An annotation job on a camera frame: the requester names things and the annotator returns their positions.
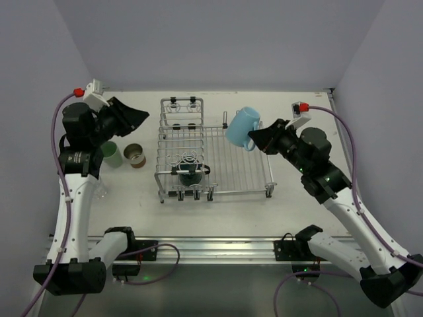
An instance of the tabletop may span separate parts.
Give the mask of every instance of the tabletop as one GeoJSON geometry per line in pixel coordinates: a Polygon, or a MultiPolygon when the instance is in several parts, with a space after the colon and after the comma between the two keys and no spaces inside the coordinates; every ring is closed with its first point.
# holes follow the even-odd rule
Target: tabletop
{"type": "MultiPolygon", "coordinates": [[[[112,169],[102,164],[100,175],[107,194],[93,198],[89,236],[102,236],[109,227],[130,226],[136,236],[258,237],[293,234],[317,225],[332,236],[349,236],[338,219],[311,197],[300,182],[300,173],[281,155],[269,156],[274,181],[278,183],[271,198],[264,194],[215,196],[213,201],[176,198],[160,203],[154,178],[157,156],[160,100],[171,96],[197,96],[204,99],[205,125],[221,125],[223,111],[230,122],[244,106],[256,109],[264,127],[276,118],[292,119],[291,104],[302,101],[330,109],[325,92],[105,92],[129,107],[150,113],[146,121],[126,137],[114,137],[120,151],[139,143],[147,164],[132,168],[125,162],[112,169]]],[[[325,131],[332,144],[330,160],[348,177],[347,160],[335,120],[327,113],[313,110],[305,127],[325,131]]]]}

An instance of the wire rack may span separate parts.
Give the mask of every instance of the wire rack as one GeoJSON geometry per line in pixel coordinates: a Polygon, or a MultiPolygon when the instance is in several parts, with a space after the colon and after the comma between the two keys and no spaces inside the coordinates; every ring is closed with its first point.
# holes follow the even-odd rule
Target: wire rack
{"type": "Polygon", "coordinates": [[[155,172],[161,203],[168,197],[200,200],[201,195],[208,201],[223,194],[263,192],[272,197],[276,183],[268,157],[258,149],[247,152],[232,145],[226,129],[226,111],[222,125],[204,126],[201,98],[161,100],[155,172]]]}

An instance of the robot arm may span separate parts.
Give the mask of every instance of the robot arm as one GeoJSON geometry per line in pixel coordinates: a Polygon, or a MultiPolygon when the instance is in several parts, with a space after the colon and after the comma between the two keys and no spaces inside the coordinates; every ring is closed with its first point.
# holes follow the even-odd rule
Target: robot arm
{"type": "MultiPolygon", "coordinates": [[[[299,114],[301,105],[300,102],[293,104],[294,112],[299,114]]],[[[361,210],[357,211],[352,199],[351,182],[329,161],[331,144],[326,134],[320,129],[308,127],[298,137],[296,129],[309,117],[304,120],[297,116],[294,120],[294,123],[290,123],[277,119],[266,129],[250,131],[249,136],[261,151],[267,155],[281,154],[302,173],[301,183],[305,190],[339,219],[362,252],[337,242],[316,226],[307,227],[295,238],[301,242],[305,251],[349,273],[360,282],[364,293],[373,303],[385,308],[414,286],[423,271],[391,254],[371,232],[362,214],[366,214],[396,254],[408,256],[420,263],[423,263],[423,257],[420,254],[411,256],[396,243],[361,201],[361,210]]]]}
{"type": "Polygon", "coordinates": [[[63,126],[69,146],[60,144],[59,161],[69,188],[65,196],[60,182],[60,203],[56,231],[47,261],[34,267],[34,279],[43,284],[58,253],[60,262],[46,289],[53,295],[99,293],[106,281],[106,270],[122,252],[133,250],[135,236],[130,227],[108,229],[103,239],[88,249],[88,223],[91,200],[98,183],[103,154],[100,146],[114,135],[124,137],[137,129],[149,116],[122,104],[117,98],[105,101],[100,83],[87,86],[83,100],[63,109],[63,126]],[[66,202],[71,202],[67,218],[66,202]],[[61,240],[70,221],[65,250],[61,240]]]}

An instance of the green cup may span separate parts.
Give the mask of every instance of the green cup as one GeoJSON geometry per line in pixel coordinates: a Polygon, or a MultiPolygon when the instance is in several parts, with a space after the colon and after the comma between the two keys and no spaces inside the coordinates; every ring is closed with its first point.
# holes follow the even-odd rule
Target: green cup
{"type": "Polygon", "coordinates": [[[112,168],[118,168],[124,162],[115,142],[107,141],[101,146],[101,151],[104,155],[103,161],[112,168]]]}

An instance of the white bracket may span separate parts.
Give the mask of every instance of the white bracket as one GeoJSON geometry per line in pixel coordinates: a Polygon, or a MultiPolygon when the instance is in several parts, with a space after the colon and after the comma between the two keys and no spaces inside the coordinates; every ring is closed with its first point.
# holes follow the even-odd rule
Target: white bracket
{"type": "Polygon", "coordinates": [[[103,106],[108,106],[106,99],[102,96],[103,92],[104,84],[97,79],[93,79],[93,81],[85,87],[83,102],[88,104],[94,111],[99,111],[103,106]]]}
{"type": "Polygon", "coordinates": [[[291,105],[293,119],[285,126],[285,129],[287,129],[291,125],[294,128],[298,129],[299,127],[305,125],[308,121],[311,120],[311,116],[308,112],[300,112],[299,114],[297,112],[295,112],[294,107],[299,106],[302,103],[303,102],[299,101],[299,102],[295,102],[291,105]]]}

